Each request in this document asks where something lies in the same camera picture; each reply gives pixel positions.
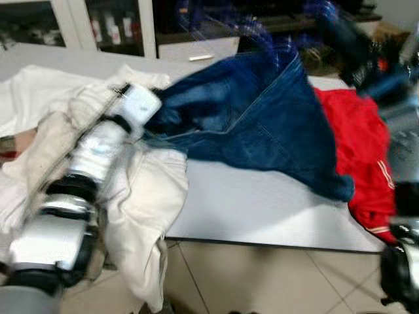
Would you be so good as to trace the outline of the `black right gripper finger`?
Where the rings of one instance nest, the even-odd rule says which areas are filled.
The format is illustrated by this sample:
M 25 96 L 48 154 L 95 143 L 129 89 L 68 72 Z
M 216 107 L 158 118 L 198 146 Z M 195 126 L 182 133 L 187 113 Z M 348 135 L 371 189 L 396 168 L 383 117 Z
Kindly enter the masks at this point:
M 318 17 L 318 29 L 327 46 L 341 60 L 341 74 L 368 74 L 374 63 L 373 40 L 342 17 Z
M 344 65 L 363 65 L 380 56 L 373 39 L 338 8 L 327 8 L 327 45 Z

